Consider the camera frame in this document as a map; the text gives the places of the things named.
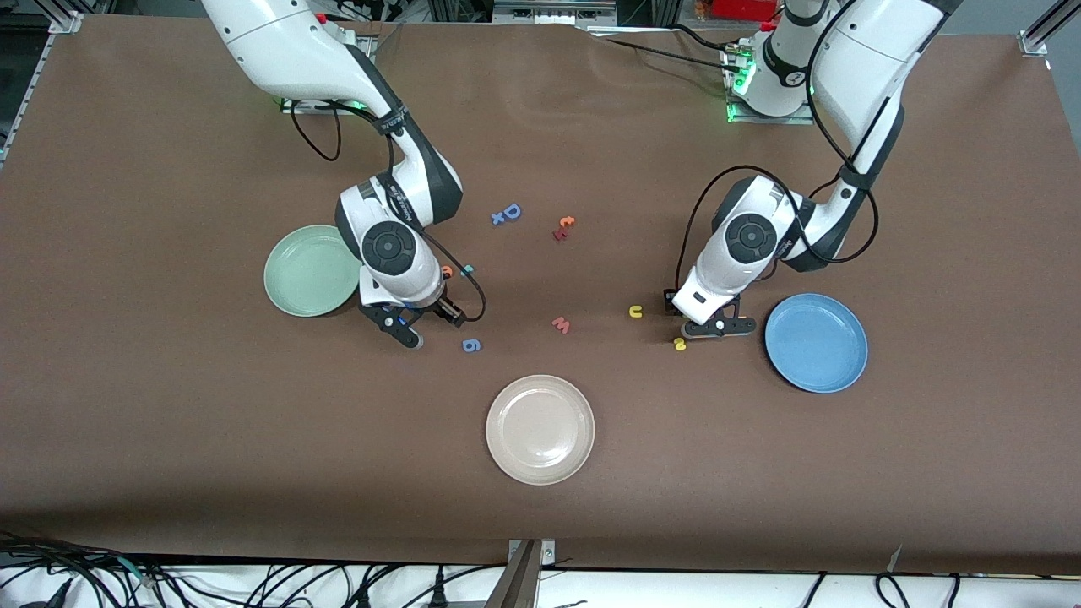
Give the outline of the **aluminium left arm base plate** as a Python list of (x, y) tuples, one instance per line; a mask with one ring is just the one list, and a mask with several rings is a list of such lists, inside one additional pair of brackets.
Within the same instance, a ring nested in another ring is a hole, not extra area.
[(808, 69), (776, 61), (763, 37), (745, 37), (719, 51), (725, 75), (728, 120), (762, 124), (810, 124)]

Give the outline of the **light green plate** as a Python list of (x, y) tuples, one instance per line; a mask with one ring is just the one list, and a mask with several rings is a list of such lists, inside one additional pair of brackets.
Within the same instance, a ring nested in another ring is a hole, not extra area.
[(361, 262), (332, 225), (290, 232), (273, 246), (263, 270), (267, 296), (295, 317), (334, 312), (356, 292)]

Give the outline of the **aluminium frame rail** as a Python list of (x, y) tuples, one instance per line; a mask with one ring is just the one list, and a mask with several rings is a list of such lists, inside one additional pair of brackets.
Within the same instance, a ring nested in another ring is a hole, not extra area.
[(1050, 39), (1079, 15), (1081, 15), (1081, 0), (1055, 0), (1027, 30), (1022, 30), (1017, 35), (1024, 57), (1045, 57), (1046, 43)]
[(46, 58), (81, 26), (69, 0), (0, 0), (0, 170), (14, 145)]

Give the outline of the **grey metal table bracket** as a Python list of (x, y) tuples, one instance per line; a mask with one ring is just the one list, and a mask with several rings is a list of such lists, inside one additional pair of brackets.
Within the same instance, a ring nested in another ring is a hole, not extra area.
[(511, 540), (508, 563), (484, 608), (536, 608), (540, 569), (553, 565), (553, 539)]

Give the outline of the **brown table cover sheet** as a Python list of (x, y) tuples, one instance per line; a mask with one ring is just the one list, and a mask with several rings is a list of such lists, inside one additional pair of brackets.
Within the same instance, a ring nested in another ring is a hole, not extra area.
[[(1081, 571), (1081, 157), (1012, 37), (944, 35), (915, 66), (862, 257), (742, 300), (855, 312), (869, 362), (835, 395), (777, 376), (761, 331), (675, 351), (660, 303), (715, 173), (835, 175), (815, 128), (728, 123), (705, 68), (564, 24), (403, 24), (379, 68), (459, 173), (432, 232), (489, 298), (479, 323), (422, 319), (418, 351), (263, 288), (286, 232), (385, 169), (363, 121), (319, 159), (208, 19), (57, 39), (0, 170), (0, 529), (358, 561), (551, 538), (573, 568), (879, 571), (903, 544), (908, 571)], [(584, 467), (545, 487), (484, 435), (536, 374), (595, 417)]]

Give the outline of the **red box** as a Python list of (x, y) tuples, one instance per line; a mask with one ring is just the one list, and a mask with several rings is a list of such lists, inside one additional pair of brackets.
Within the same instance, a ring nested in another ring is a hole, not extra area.
[(715, 19), (734, 22), (769, 22), (783, 0), (710, 0), (710, 15)]

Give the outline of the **blue plate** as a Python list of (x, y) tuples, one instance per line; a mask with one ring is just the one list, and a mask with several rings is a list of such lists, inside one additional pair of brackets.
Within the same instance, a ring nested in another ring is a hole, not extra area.
[(848, 389), (869, 359), (860, 319), (841, 301), (818, 293), (795, 294), (769, 313), (764, 349), (785, 381), (815, 394)]

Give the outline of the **grey metal frame beam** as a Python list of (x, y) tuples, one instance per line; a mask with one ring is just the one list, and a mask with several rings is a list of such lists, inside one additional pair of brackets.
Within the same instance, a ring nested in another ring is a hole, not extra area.
[(617, 0), (493, 0), (492, 23), (617, 27)]

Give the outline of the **beige plate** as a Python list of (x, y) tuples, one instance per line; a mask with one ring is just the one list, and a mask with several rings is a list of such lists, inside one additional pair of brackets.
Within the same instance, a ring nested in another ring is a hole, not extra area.
[(595, 445), (595, 417), (565, 378), (521, 376), (494, 398), (484, 435), (489, 454), (505, 475), (545, 487), (584, 467)]

